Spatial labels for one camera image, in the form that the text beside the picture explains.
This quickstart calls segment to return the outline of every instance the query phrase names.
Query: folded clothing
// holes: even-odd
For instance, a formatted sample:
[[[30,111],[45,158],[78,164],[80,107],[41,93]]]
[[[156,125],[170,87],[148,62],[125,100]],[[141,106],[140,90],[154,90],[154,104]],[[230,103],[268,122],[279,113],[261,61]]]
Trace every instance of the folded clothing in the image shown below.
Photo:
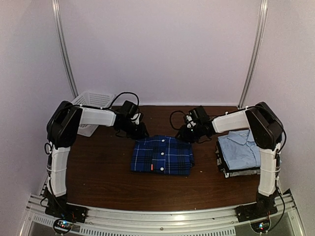
[[[230,170],[224,160],[223,153],[220,147],[220,143],[217,142],[217,165],[219,171],[224,173],[225,178],[234,177],[234,176],[250,176],[250,175],[259,175],[260,168],[253,167],[247,169],[239,169],[239,170]]]
[[[218,137],[224,160],[230,170],[260,167],[260,153],[250,130],[230,131]]]
[[[137,172],[187,176],[192,166],[191,144],[163,135],[137,140],[131,159],[131,170]]]

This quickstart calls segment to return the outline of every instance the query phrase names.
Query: blue plaid shirt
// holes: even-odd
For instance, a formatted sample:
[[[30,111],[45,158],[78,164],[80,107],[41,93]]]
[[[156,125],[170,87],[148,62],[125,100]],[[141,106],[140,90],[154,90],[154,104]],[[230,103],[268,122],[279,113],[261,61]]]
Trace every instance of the blue plaid shirt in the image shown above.
[[[189,143],[163,135],[136,141],[132,171],[188,176],[192,166],[194,159]]]

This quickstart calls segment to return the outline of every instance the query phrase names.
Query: white plastic basket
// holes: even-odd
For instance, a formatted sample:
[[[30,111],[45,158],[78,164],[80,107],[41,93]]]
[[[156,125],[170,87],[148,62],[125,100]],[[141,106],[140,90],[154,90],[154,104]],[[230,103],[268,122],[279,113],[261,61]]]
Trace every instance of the white plastic basket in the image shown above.
[[[95,106],[95,107],[108,107],[109,104],[113,101],[114,95],[107,93],[107,94],[100,94],[95,92],[85,91],[77,96],[73,101],[72,104],[82,104],[88,106]],[[94,131],[97,129],[98,125],[90,125],[90,124],[83,124],[79,126],[78,134],[90,137]]]

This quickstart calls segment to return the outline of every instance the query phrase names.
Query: robotic arm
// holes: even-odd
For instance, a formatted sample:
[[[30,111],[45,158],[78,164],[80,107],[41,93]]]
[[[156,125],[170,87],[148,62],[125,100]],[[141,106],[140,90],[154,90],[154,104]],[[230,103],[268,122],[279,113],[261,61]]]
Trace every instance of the robotic arm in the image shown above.
[[[200,137],[210,138],[214,134],[229,130],[250,128],[259,147],[261,167],[260,183],[254,205],[236,208],[239,222],[258,219],[276,213],[274,199],[277,194],[277,181],[280,170],[280,156],[283,125],[269,108],[260,102],[232,113],[226,113],[213,120],[202,106],[189,111],[176,137],[184,142],[198,142]]]
[[[143,115],[136,113],[137,105],[125,101],[118,110],[73,105],[63,101],[47,124],[49,157],[47,163],[48,186],[45,197],[48,199],[46,214],[59,218],[84,222],[86,209],[68,205],[66,199],[66,166],[70,147],[74,144],[81,124],[112,126],[126,132],[132,139],[148,137],[146,126],[141,122]]]

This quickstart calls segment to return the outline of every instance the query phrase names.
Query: brown wooden surface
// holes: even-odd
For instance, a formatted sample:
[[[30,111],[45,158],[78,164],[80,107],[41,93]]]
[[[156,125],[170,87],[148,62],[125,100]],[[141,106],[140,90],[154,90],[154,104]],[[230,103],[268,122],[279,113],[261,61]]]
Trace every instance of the brown wooden surface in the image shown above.
[[[143,106],[150,135],[175,136],[169,124],[174,110],[192,107]],[[206,107],[211,116],[233,111],[235,107]],[[174,125],[183,124],[174,115]],[[111,127],[98,127],[87,138],[78,135],[71,148],[67,169],[69,203],[121,210],[191,210],[224,207],[255,201],[259,176],[225,179],[218,171],[215,143],[193,144],[195,166],[191,174],[168,176],[130,171],[134,141],[115,137]]]

